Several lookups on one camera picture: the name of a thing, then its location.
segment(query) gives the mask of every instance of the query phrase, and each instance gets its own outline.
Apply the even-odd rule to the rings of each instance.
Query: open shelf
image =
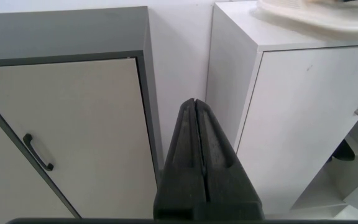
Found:
[[[292,210],[333,207],[345,204],[342,195],[323,168],[292,206]]]

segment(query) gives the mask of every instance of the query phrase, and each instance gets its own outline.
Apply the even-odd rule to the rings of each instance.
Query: white shelving unit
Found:
[[[323,168],[292,206],[292,210],[335,207],[345,204],[343,196]]]
[[[346,142],[354,151],[354,161],[335,158],[326,163],[301,194],[290,212],[267,215],[267,219],[358,219],[358,209],[349,205],[358,188],[358,142],[349,134]]]

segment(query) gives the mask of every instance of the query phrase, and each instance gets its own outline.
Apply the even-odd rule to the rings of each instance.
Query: shelf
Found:
[[[356,156],[358,156],[358,143],[357,143],[357,141],[354,140],[354,139],[352,138],[352,136],[350,136],[350,135],[347,135],[347,136],[345,137],[345,140],[346,140],[346,142],[348,143],[348,145],[352,148],[354,154],[355,154]]]
[[[291,210],[286,214],[266,215],[267,220],[322,220],[334,219],[346,205]]]
[[[292,206],[292,210],[345,205],[342,195],[324,169],[321,169]]]

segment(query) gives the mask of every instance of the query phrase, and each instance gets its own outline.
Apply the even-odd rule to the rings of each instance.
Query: cabinet door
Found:
[[[24,217],[73,215],[0,128],[0,224]]]
[[[0,113],[84,218],[152,218],[157,186],[135,59],[0,67]]]
[[[285,213],[358,120],[358,47],[265,52],[238,157],[265,213]]]

